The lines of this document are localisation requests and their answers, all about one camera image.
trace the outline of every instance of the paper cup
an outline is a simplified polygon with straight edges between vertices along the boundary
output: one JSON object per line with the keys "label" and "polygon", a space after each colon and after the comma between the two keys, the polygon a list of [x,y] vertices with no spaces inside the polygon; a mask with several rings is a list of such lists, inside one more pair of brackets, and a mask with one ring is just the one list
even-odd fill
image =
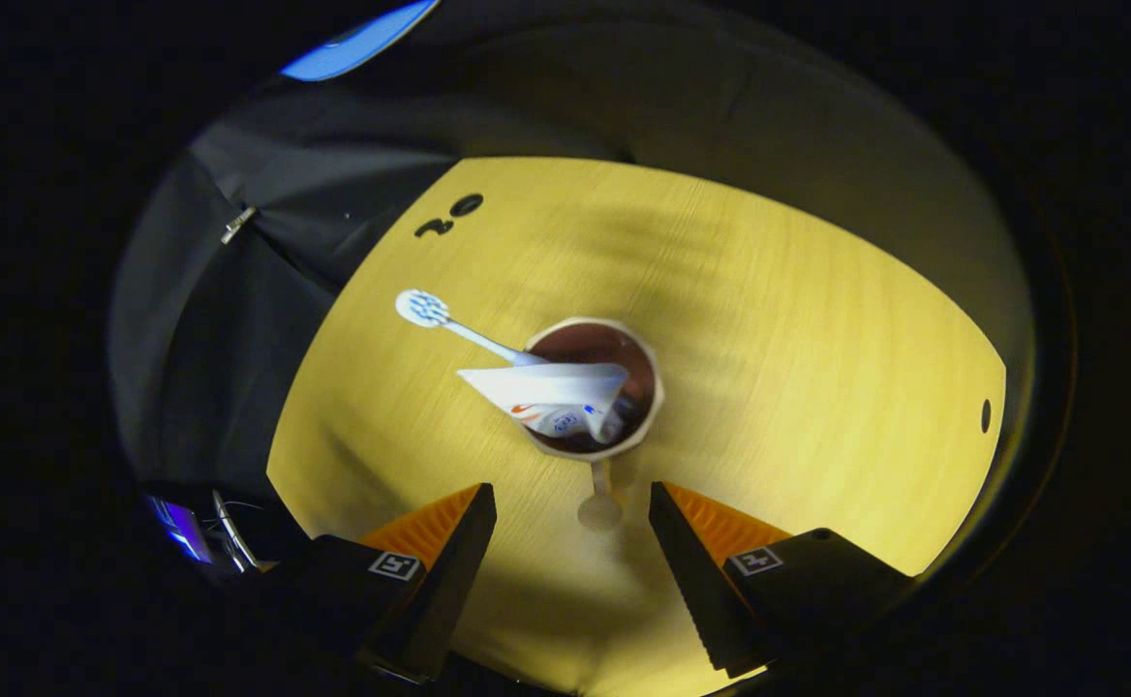
{"label": "paper cup", "polygon": [[639,446],[664,403],[656,354],[630,327],[604,318],[569,318],[527,341],[526,352],[562,363],[618,363],[630,372],[622,387],[624,428],[613,442],[602,445],[590,433],[550,438],[521,427],[541,450],[558,458],[596,463]]}

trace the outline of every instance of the toothbrush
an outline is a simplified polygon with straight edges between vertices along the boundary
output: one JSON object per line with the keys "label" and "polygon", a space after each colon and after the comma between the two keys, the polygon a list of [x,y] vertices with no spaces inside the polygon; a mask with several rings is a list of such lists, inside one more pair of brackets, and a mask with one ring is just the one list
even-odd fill
{"label": "toothbrush", "polygon": [[437,298],[430,292],[399,292],[397,300],[394,301],[394,308],[407,322],[429,327],[429,329],[434,326],[446,327],[456,335],[472,341],[473,344],[482,345],[482,347],[498,354],[512,365],[543,365],[543,363],[549,362],[539,356],[532,356],[530,353],[516,352],[508,345],[500,345],[480,332],[468,329],[468,327],[451,320],[449,306],[442,303],[441,298]]}

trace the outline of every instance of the screen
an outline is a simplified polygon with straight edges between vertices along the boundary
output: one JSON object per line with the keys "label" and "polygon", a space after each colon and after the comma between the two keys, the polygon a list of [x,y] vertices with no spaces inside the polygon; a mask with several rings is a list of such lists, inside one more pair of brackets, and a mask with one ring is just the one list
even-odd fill
{"label": "screen", "polygon": [[165,531],[179,543],[185,556],[211,565],[213,556],[208,552],[208,544],[204,541],[204,534],[199,532],[199,524],[190,508],[163,501],[155,496],[148,496],[148,502],[153,506],[153,511],[157,513]]}

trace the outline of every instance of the yellow table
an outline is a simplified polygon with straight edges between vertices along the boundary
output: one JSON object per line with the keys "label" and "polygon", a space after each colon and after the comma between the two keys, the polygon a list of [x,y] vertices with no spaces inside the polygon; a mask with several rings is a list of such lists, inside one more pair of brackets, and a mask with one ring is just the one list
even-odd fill
{"label": "yellow table", "polygon": [[[414,231],[468,193],[446,234]],[[576,519],[584,463],[553,459],[455,371],[484,350],[394,312],[407,287],[521,345],[562,318],[653,345],[662,413],[613,464],[614,533]],[[983,432],[983,403],[991,428]],[[831,526],[921,573],[974,502],[1004,365],[948,296],[818,217],[664,171],[463,160],[340,293],[286,398],[268,476],[307,533],[356,540],[478,481],[498,525],[455,648],[560,691],[693,696],[711,670],[647,524],[670,480],[788,533]]]}

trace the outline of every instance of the toothbrush handle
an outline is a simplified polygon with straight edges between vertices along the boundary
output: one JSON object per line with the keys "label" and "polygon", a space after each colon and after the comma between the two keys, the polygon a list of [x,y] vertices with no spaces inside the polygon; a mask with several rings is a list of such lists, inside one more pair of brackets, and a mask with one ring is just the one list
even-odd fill
{"label": "toothbrush handle", "polygon": [[539,356],[532,356],[530,353],[516,352],[513,348],[509,348],[508,345],[500,345],[480,332],[468,329],[468,327],[454,320],[446,322],[446,329],[454,332],[467,341],[472,341],[473,344],[482,345],[482,347],[498,354],[498,356],[513,363],[513,365],[538,365],[539,363],[549,362]]}
{"label": "toothbrush handle", "polygon": [[596,496],[613,496],[613,462],[611,459],[598,459],[592,463],[592,485],[596,488]]}

